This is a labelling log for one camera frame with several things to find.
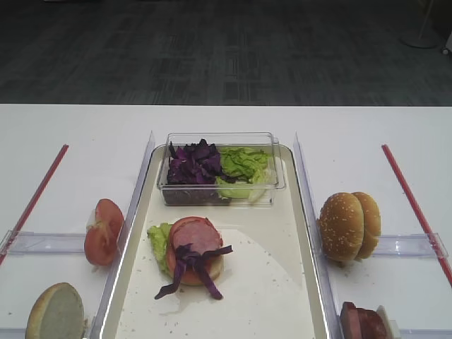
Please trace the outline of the standing tomato slice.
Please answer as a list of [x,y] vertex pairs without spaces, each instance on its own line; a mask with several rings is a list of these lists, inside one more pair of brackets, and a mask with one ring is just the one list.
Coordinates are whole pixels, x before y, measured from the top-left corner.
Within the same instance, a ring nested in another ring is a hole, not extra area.
[[95,209],[95,223],[88,227],[84,252],[96,266],[110,265],[117,253],[117,240],[124,224],[124,216],[116,203],[100,199]]

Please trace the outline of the clear acrylic divider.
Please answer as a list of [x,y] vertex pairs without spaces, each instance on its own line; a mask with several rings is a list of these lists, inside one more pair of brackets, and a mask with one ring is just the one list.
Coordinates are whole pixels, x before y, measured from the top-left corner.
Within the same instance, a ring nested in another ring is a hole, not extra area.
[[136,180],[136,185],[133,190],[133,195],[131,197],[131,202],[129,204],[126,218],[123,224],[123,227],[121,229],[121,232],[119,234],[118,238],[118,255],[114,259],[108,276],[105,283],[104,292],[102,293],[102,297],[100,299],[100,305],[97,310],[96,316],[93,318],[93,321],[89,327],[89,334],[86,334],[86,338],[101,338],[102,334],[105,331],[105,324],[107,322],[107,316],[110,311],[114,291],[117,286],[118,280],[119,280],[119,271],[122,266],[122,262],[124,260],[124,255],[129,243],[129,238],[131,234],[131,230],[133,228],[133,222],[136,217],[136,211],[138,208],[138,204],[141,198],[141,193],[145,184],[145,178],[148,172],[148,166],[150,159],[152,157],[152,151],[155,147],[155,138],[153,135],[153,132],[150,132],[149,139],[147,146],[145,148],[143,161],[141,163],[141,168],[138,173],[138,177]]
[[297,133],[295,134],[293,151],[296,162],[299,190],[302,197],[304,215],[307,224],[311,257],[316,276],[316,286],[321,300],[323,327],[326,330],[327,338],[343,338],[340,317],[336,311],[328,274],[328,261],[322,253],[321,235],[317,227],[316,209],[312,200],[309,176],[305,165],[302,144],[299,141]]

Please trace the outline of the green lettuce pile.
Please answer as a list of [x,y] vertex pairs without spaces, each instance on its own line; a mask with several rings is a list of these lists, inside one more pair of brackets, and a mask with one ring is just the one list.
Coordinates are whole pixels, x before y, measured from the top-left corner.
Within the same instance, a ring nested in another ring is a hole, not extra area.
[[[220,163],[225,175],[235,179],[234,185],[274,184],[275,170],[271,167],[273,157],[263,150],[250,147],[226,147],[220,149]],[[223,198],[246,199],[256,203],[265,189],[219,189]]]

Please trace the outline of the right red strip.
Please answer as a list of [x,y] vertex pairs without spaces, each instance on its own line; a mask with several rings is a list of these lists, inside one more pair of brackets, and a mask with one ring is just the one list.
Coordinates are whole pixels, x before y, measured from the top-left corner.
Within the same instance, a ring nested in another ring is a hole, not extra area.
[[422,227],[422,230],[427,235],[427,239],[429,240],[429,243],[431,245],[431,248],[434,250],[434,253],[436,254],[436,258],[441,266],[441,269],[446,276],[449,284],[451,285],[451,266],[448,263],[448,260],[446,259],[446,252],[441,248],[440,241],[437,237],[434,236],[434,233],[429,226],[429,223],[427,219],[424,216],[424,213],[422,212],[422,209],[420,208],[416,198],[414,197],[408,182],[403,176],[403,173],[401,169],[398,166],[398,163],[396,162],[396,159],[393,156],[393,153],[391,152],[390,148],[387,144],[383,144],[381,146],[382,151],[384,152],[384,155],[386,156],[386,159],[388,160],[399,184],[401,185],[407,200],[410,203],[410,206],[419,222],[419,224]]

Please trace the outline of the sesame bun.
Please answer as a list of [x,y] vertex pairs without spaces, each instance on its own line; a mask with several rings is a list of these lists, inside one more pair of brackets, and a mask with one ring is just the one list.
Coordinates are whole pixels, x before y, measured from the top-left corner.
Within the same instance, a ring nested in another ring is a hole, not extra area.
[[352,193],[361,203],[364,216],[364,236],[356,259],[369,258],[379,243],[381,216],[376,201],[364,192]]
[[358,198],[340,192],[330,196],[319,216],[324,254],[334,261],[351,261],[364,237],[364,213]]

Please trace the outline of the left clear acrylic divider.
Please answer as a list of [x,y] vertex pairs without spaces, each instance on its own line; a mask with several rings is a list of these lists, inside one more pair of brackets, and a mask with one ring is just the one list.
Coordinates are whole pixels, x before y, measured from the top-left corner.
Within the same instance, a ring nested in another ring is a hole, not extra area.
[[153,132],[150,132],[149,139],[147,146],[145,148],[143,161],[141,163],[141,168],[138,173],[138,177],[136,180],[136,185],[133,190],[133,195],[131,197],[131,202],[129,204],[126,218],[123,224],[123,227],[121,229],[121,232],[119,234],[118,238],[118,255],[114,259],[108,276],[105,283],[104,292],[102,293],[102,297],[100,299],[100,305],[97,310],[96,316],[93,318],[93,321],[89,327],[89,334],[86,334],[86,338],[101,338],[102,334],[105,331],[105,324],[107,322],[107,316],[110,311],[114,291],[117,286],[118,280],[119,280],[119,271],[122,266],[122,262],[124,260],[124,255],[129,243],[129,238],[131,234],[131,230],[133,228],[133,222],[136,217],[136,211],[138,208],[138,204],[141,198],[141,193],[145,184],[145,178],[148,172],[148,166],[150,159],[152,157],[152,151],[155,147],[155,138],[153,135]]

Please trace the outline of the left red strip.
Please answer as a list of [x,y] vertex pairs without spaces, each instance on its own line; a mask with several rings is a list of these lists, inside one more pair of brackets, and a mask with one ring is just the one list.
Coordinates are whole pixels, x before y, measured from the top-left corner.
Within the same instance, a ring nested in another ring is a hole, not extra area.
[[18,233],[22,230],[25,222],[27,221],[28,217],[30,216],[33,208],[35,207],[36,203],[38,202],[40,196],[42,195],[42,192],[45,190],[46,186],[48,185],[50,179],[52,178],[53,174],[55,173],[56,169],[58,168],[60,162],[62,161],[63,157],[65,156],[67,150],[69,148],[69,145],[63,144],[60,151],[58,152],[57,156],[55,157],[54,161],[52,162],[51,166],[47,170],[44,178],[40,182],[39,186],[35,190],[34,194],[32,195],[30,201],[26,205],[24,211],[22,212],[20,218],[18,219],[15,227],[9,232],[8,235],[4,237],[4,242],[1,245],[1,260],[0,264],[4,262],[4,259],[7,256],[7,250],[9,249],[10,245],[12,245],[13,241],[18,236]]

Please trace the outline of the front sesame bun top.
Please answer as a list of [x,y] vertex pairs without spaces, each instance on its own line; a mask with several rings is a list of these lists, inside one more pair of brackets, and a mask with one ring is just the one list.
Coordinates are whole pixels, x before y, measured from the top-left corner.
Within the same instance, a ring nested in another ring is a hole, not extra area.
[[364,213],[358,198],[340,192],[330,196],[319,216],[324,254],[334,261],[351,261],[364,237]]

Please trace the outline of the metal serving tray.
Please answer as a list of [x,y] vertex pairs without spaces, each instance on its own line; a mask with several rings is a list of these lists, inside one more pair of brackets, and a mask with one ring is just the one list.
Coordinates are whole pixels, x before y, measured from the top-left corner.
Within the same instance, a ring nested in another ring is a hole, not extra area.
[[[164,149],[150,158],[103,338],[325,338],[292,153],[281,148],[286,186],[269,206],[166,206],[156,185]],[[233,249],[215,281],[156,299],[170,278],[158,268],[149,227],[186,216],[208,218]]]

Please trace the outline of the rear sesame bun top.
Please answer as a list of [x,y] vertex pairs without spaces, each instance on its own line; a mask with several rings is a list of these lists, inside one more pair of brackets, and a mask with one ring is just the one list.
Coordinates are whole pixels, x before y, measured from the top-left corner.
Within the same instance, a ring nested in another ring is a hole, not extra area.
[[379,243],[381,216],[376,201],[364,192],[352,193],[361,203],[364,216],[364,236],[356,259],[369,258]]

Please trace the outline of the cut bun half left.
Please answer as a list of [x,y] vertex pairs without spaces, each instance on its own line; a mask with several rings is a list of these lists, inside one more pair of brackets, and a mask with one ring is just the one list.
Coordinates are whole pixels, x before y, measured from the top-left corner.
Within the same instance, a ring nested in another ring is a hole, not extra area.
[[25,338],[80,339],[85,331],[81,296],[67,282],[48,287],[35,301],[28,317]]

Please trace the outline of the rear standing ham slice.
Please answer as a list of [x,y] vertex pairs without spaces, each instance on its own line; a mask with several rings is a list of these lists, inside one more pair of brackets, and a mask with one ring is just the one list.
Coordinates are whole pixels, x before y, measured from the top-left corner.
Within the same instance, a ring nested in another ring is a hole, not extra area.
[[358,311],[352,302],[343,302],[340,321],[344,339],[362,338]]

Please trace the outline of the purple cabbage shreds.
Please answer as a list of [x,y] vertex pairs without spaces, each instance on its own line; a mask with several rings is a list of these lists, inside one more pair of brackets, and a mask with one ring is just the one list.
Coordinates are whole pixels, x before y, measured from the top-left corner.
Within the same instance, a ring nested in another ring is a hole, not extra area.
[[206,269],[206,264],[214,257],[222,258],[222,255],[229,254],[231,252],[233,252],[231,245],[212,251],[205,251],[203,254],[192,251],[191,244],[179,246],[175,252],[176,266],[174,268],[172,283],[161,287],[154,299],[161,299],[169,294],[175,293],[182,282],[186,269],[188,267],[192,267],[195,274],[197,274],[198,279],[209,291],[211,297],[216,300],[221,300],[223,295],[215,286],[210,273]]

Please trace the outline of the tomato slice on bun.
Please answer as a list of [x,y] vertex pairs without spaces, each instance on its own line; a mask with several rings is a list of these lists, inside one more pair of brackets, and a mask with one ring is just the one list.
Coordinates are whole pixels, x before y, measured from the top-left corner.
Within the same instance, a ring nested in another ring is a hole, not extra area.
[[[215,264],[214,259],[208,259],[207,262],[204,265],[204,268],[209,273],[209,276],[212,279],[216,279],[217,273],[215,273]],[[174,269],[176,268],[176,254],[172,247],[167,247],[166,252],[166,264],[168,267],[169,275],[171,277],[174,276]],[[197,286],[202,285],[198,273],[195,271],[194,266],[191,264],[186,264],[186,270],[185,273],[182,276],[181,284],[183,285],[190,285],[190,286]]]

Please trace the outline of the standing ham slice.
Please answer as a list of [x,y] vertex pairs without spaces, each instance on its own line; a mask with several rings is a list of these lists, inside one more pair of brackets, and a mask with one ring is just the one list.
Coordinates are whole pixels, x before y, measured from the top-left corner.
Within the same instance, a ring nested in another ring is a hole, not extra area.
[[373,310],[357,308],[362,339],[387,339],[386,327]]
[[340,321],[344,339],[362,338],[358,311],[352,302],[343,302]]

